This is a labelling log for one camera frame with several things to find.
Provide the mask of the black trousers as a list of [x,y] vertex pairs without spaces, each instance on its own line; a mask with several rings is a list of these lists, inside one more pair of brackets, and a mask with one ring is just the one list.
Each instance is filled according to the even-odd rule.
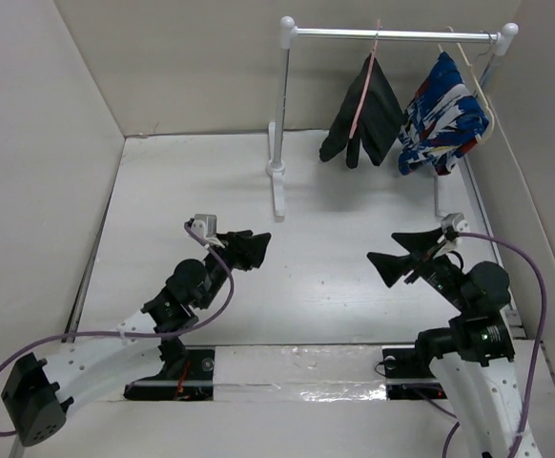
[[404,122],[404,114],[377,59],[373,64],[368,93],[353,139],[348,140],[348,133],[359,103],[368,56],[350,84],[328,136],[321,143],[320,161],[328,162],[340,153],[345,153],[346,166],[355,169],[359,165],[360,152],[364,151],[373,165],[380,166],[396,141]]

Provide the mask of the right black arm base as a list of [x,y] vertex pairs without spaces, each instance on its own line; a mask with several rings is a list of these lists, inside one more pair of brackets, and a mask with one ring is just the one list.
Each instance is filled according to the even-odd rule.
[[446,400],[446,393],[429,365],[435,356],[450,349],[453,345],[446,327],[423,331],[410,345],[384,346],[375,370],[385,380],[387,399]]

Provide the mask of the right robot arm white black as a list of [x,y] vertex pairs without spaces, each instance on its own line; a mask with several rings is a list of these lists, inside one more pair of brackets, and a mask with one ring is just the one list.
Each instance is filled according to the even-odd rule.
[[446,327],[418,334],[413,364],[438,380],[453,408],[472,457],[538,457],[528,422],[541,338],[534,340],[525,385],[520,386],[515,349],[503,317],[510,278],[496,262],[463,271],[448,257],[460,239],[477,239],[453,224],[420,233],[395,233],[403,256],[369,252],[384,284],[425,281],[458,312]]

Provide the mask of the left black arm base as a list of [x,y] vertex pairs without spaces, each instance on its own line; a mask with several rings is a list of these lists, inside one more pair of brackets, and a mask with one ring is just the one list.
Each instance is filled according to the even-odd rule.
[[156,375],[127,384],[123,397],[138,402],[212,401],[215,368],[214,346],[189,346],[179,361],[165,363]]

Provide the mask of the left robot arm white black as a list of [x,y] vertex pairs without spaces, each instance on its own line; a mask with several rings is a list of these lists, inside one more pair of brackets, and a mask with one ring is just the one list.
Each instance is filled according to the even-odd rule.
[[17,353],[1,398],[25,448],[52,437],[82,406],[153,375],[178,378],[188,351],[180,337],[202,327],[194,311],[207,309],[236,270],[258,269],[271,240],[251,230],[193,236],[207,252],[181,261],[159,293],[110,331],[87,331],[72,346],[43,358]]

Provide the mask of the pink plastic hanger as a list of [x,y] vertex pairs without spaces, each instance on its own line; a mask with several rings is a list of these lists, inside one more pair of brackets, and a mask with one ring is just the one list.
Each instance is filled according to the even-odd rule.
[[377,48],[378,48],[378,44],[379,44],[379,31],[380,30],[381,30],[381,20],[378,19],[377,23],[376,23],[376,33],[375,33],[375,36],[374,36],[373,45],[372,45],[372,48],[371,48],[371,52],[369,53],[369,56],[368,56],[367,71],[366,71],[366,75],[365,75],[365,78],[364,78],[364,81],[363,81],[362,89],[360,91],[359,103],[358,103],[358,106],[355,110],[355,114],[354,114],[354,117],[352,119],[352,123],[351,123],[350,130],[349,130],[349,133],[348,133],[348,140],[353,139],[353,137],[354,137],[354,135],[357,131],[358,125],[359,125],[360,115],[361,115],[361,112],[362,112],[362,108],[363,108],[363,105],[364,105],[365,98],[366,98],[367,93],[368,93],[370,80],[371,80],[371,76],[372,76],[372,72],[373,72],[373,67],[374,67],[373,62],[376,60],[376,53],[377,53]]

